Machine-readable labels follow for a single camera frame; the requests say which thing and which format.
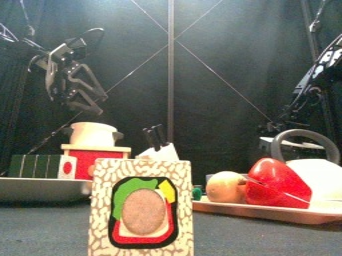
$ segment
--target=black backdrop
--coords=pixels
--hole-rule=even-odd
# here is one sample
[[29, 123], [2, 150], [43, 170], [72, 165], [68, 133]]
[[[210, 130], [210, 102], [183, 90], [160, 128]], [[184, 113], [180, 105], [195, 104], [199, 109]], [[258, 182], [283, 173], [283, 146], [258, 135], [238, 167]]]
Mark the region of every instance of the black backdrop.
[[[307, 2], [315, 14], [320, 1]], [[77, 121], [113, 125], [125, 136], [116, 145], [131, 147], [133, 157], [147, 148], [141, 129], [159, 123], [167, 128], [168, 1], [37, 0], [24, 4], [36, 30], [33, 40], [49, 50], [85, 30], [104, 28], [100, 48], [84, 62], [109, 98], [100, 103], [100, 116], [75, 116], [49, 101], [44, 73], [29, 73], [18, 86], [24, 90], [20, 110], [6, 105], [1, 113], [2, 166], [10, 154], [26, 153], [61, 125]], [[340, 1], [326, 6], [316, 32], [319, 50], [342, 31], [340, 8]], [[176, 0], [173, 9], [172, 137], [180, 159], [191, 160], [193, 183], [203, 184], [208, 173], [248, 171], [262, 154], [256, 127], [288, 104], [312, 59], [300, 1]], [[21, 37], [20, 1], [1, 1], [0, 18]], [[0, 74], [1, 104], [13, 102], [17, 95], [5, 91], [17, 82], [4, 82], [9, 76], [22, 77], [25, 72], [20, 68], [17, 72]], [[2, 125], [9, 122], [8, 112], [17, 116], [10, 129]], [[311, 129], [320, 130], [322, 117], [315, 119]], [[61, 143], [68, 138], [59, 132], [35, 154], [61, 153]]]

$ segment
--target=white container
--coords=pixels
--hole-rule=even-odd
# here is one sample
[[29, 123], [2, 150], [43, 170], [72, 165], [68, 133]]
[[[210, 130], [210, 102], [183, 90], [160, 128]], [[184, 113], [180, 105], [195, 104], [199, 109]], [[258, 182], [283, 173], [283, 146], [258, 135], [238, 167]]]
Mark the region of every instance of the white container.
[[69, 144], [81, 146], [113, 147], [113, 133], [117, 132], [113, 126], [101, 123], [79, 122], [71, 125], [72, 134]]

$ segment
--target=metal pole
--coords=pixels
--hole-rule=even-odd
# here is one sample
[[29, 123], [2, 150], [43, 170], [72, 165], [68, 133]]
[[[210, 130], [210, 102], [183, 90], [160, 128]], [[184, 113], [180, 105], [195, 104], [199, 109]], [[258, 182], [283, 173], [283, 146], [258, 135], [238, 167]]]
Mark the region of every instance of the metal pole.
[[173, 141], [173, 0], [168, 0], [168, 105], [167, 105], [167, 140]]

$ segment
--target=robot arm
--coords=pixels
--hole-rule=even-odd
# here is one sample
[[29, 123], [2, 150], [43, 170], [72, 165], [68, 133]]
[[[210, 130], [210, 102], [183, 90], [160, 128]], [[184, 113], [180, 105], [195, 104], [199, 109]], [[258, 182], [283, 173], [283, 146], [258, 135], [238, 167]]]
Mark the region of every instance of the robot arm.
[[275, 121], [267, 124], [267, 131], [282, 132], [290, 128], [308, 127], [310, 115], [336, 81], [342, 81], [342, 34], [318, 57], [294, 89], [291, 103], [284, 106]]

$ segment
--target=white plate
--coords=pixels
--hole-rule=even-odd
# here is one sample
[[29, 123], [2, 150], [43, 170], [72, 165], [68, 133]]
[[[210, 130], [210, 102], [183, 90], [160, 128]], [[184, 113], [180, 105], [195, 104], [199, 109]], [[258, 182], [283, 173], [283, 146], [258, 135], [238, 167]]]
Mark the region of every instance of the white plate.
[[323, 224], [342, 221], [342, 202], [334, 201], [311, 209], [270, 207], [248, 204], [228, 204], [210, 202], [203, 196], [200, 201], [192, 201], [193, 211], [235, 215], [242, 217], [270, 219], [299, 224]]
[[89, 180], [0, 178], [0, 202], [68, 202], [89, 194]]

